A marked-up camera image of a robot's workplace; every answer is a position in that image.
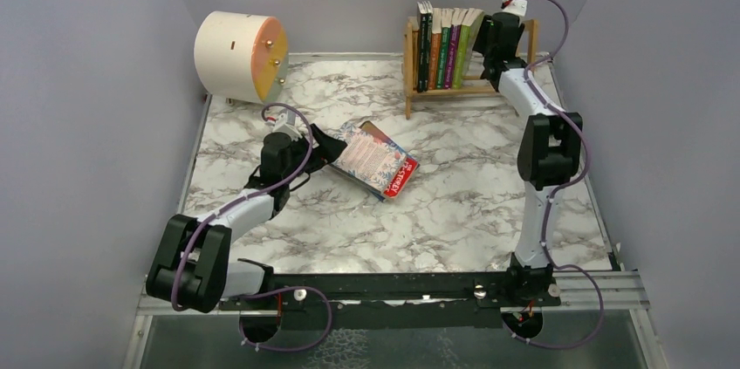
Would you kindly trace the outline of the lime green treehouse book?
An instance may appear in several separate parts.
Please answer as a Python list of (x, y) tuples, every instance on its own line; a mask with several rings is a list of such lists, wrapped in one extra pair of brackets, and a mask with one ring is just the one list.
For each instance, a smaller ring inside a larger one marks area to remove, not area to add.
[(469, 65), (468, 51), (475, 44), (475, 39), (472, 35), (479, 26), (479, 18), (482, 14), (483, 11), (481, 9), (470, 8), (467, 9), (465, 16), (462, 18), (457, 42), (456, 64), (451, 84), (453, 89), (459, 89), (463, 85), (463, 76)]

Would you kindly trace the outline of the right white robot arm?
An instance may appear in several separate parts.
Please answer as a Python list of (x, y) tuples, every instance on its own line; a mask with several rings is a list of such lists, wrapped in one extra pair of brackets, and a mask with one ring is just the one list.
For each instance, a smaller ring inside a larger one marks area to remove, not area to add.
[(536, 83), (531, 67), (517, 55), (525, 25), (521, 17), (499, 11), (483, 19), (474, 49), (483, 55), (483, 79), (503, 95), (525, 121), (517, 153), (525, 206), (517, 247), (504, 287), (516, 298), (547, 292), (554, 266), (550, 236), (560, 204), (560, 190), (579, 170), (582, 119), (558, 106)]

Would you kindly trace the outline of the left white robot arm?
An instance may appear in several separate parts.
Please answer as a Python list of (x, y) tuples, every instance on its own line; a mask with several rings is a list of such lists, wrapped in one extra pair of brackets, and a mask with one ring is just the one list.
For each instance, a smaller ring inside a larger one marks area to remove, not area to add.
[(265, 291), (272, 267), (231, 260), (232, 243), (282, 211), (297, 177), (334, 163), (346, 148), (315, 125), (307, 135), (290, 126), (268, 133), (260, 163), (235, 199), (205, 214), (169, 218), (147, 275), (147, 295), (175, 311), (208, 313), (225, 298)]

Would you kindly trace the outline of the purple treehouse book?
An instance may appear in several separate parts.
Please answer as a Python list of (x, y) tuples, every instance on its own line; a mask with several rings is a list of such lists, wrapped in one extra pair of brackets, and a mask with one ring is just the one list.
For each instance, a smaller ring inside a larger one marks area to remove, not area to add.
[(460, 29), (466, 14), (467, 9), (464, 8), (454, 8), (452, 10), (451, 22), (449, 27), (448, 52), (442, 83), (443, 89), (450, 89), (452, 87), (454, 70), (456, 66), (456, 54), (459, 43)]

